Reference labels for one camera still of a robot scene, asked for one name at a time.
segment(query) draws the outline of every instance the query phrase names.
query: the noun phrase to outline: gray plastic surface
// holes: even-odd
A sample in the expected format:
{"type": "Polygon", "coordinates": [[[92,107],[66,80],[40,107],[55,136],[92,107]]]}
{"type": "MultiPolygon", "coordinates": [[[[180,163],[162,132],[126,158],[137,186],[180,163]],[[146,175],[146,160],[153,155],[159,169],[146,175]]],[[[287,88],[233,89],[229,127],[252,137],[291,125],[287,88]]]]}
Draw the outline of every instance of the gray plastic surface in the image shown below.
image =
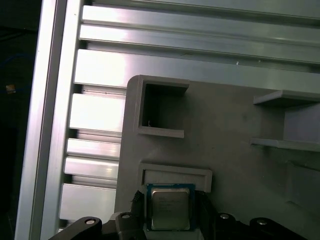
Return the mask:
{"type": "MultiPolygon", "coordinates": [[[[127,86],[117,212],[130,209],[141,162],[210,169],[209,197],[218,212],[246,224],[270,218],[309,240],[319,239],[320,218],[312,209],[288,202],[287,182],[288,162],[320,170],[320,153],[251,145],[255,137],[283,139],[284,109],[252,104],[254,96],[273,90],[190,81],[184,97],[160,99],[163,125],[184,130],[184,138],[175,138],[136,131],[138,83],[136,76],[127,86]]],[[[309,198],[319,197],[309,190],[309,198]]]]}
{"type": "Polygon", "coordinates": [[[140,163],[140,185],[146,184],[195,184],[195,190],[211,192],[212,171],[209,169],[140,163]]]}
{"type": "Polygon", "coordinates": [[[299,92],[280,90],[270,94],[255,96],[253,104],[271,107],[294,107],[320,102],[320,94],[310,92],[299,92]]]}
{"type": "Polygon", "coordinates": [[[265,139],[253,137],[251,139],[253,145],[263,145],[268,147],[274,147],[279,149],[291,149],[301,151],[320,152],[320,144],[303,141],[286,141],[276,139],[265,139]]]}
{"type": "Polygon", "coordinates": [[[320,172],[290,164],[288,174],[288,200],[320,217],[320,172]]]}
{"type": "Polygon", "coordinates": [[[320,149],[320,103],[287,109],[283,139],[318,143],[320,149]]]}

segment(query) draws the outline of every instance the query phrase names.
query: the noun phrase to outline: blue cable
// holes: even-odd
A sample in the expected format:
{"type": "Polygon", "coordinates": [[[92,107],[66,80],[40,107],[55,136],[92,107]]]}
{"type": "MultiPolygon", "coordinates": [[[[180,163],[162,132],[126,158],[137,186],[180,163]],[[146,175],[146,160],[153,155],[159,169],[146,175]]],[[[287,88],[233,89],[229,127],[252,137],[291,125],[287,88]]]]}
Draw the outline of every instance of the blue cable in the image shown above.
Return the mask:
{"type": "MultiPolygon", "coordinates": [[[[15,54],[13,56],[8,57],[3,62],[1,62],[0,63],[0,69],[2,69],[4,66],[6,66],[8,63],[10,63],[12,60],[17,59],[17,58],[27,58],[27,59],[29,59],[31,61],[34,60],[34,58],[31,55],[28,55],[28,54],[25,54],[25,53],[17,53],[17,54],[15,54]]],[[[24,90],[24,89],[26,89],[26,87],[18,88],[15,91],[18,92],[18,91],[21,91],[21,90],[24,90]]]]}
{"type": "Polygon", "coordinates": [[[0,63],[0,69],[3,68],[6,64],[10,63],[12,60],[17,58],[27,58],[29,60],[33,60],[33,57],[31,55],[24,54],[24,53],[17,53],[13,56],[8,57],[6,60],[0,63]]]}

